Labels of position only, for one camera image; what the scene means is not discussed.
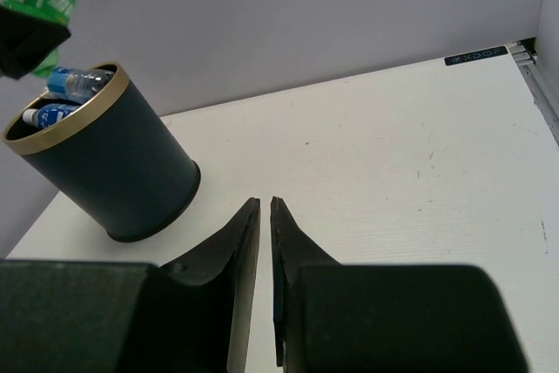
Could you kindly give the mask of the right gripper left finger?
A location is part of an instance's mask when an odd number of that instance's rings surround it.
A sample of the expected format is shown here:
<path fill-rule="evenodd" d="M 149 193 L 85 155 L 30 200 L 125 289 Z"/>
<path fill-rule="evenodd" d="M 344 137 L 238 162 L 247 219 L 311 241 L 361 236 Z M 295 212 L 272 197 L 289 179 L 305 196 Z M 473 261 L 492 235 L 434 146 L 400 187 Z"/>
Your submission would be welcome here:
<path fill-rule="evenodd" d="M 4 372 L 245 370 L 260 201 L 162 265 L 5 260 Z"/>

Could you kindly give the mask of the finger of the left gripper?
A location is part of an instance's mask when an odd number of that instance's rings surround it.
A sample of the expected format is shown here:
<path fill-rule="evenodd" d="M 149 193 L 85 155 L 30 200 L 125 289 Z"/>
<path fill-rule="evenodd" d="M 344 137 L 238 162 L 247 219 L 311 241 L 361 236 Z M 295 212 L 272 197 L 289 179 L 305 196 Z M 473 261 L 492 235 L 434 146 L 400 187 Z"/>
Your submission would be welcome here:
<path fill-rule="evenodd" d="M 1 76 L 18 80 L 31 73 L 71 37 L 62 24 L 1 7 Z"/>

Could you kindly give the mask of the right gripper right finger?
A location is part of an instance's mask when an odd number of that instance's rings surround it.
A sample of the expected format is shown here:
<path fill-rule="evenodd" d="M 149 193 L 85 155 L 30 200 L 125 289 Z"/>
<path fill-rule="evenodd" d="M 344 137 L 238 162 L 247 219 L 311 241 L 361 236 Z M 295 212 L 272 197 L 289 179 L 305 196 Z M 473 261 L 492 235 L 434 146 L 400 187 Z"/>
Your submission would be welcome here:
<path fill-rule="evenodd" d="M 497 286 L 464 264 L 343 265 L 271 202 L 276 363 L 285 372 L 525 372 Z"/>

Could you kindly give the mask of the small blue label water bottle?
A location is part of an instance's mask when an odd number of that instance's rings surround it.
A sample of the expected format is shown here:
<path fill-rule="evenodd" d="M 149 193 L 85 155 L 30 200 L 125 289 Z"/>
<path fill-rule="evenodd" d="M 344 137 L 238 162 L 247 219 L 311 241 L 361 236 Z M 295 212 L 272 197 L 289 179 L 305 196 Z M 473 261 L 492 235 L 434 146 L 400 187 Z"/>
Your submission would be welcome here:
<path fill-rule="evenodd" d="M 47 78 L 45 97 L 83 105 L 100 92 L 113 76 L 113 72 L 102 69 L 85 71 L 57 67 Z"/>

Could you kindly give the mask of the black bin with gold rim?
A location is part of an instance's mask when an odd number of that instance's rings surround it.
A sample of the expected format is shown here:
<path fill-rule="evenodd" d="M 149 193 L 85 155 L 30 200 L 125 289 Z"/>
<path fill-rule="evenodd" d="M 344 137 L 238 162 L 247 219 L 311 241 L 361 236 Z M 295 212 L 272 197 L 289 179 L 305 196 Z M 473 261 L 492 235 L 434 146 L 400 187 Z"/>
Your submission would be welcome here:
<path fill-rule="evenodd" d="M 176 220 L 201 181 L 123 67 L 86 104 L 49 128 L 18 114 L 3 141 L 118 242 L 149 238 Z"/>

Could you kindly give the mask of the right blue table sticker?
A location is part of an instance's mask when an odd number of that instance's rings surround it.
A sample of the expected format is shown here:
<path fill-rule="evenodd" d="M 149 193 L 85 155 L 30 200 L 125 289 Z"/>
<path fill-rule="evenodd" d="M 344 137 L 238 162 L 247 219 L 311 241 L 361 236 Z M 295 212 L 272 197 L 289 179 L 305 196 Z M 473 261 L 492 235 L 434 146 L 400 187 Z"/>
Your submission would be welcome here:
<path fill-rule="evenodd" d="M 449 56 L 444 58 L 446 66 L 455 66 L 464 63 L 469 63 L 482 59 L 491 59 L 499 56 L 508 55 L 508 50 L 505 46 L 494 47 L 490 49 L 467 52 L 459 55 Z"/>

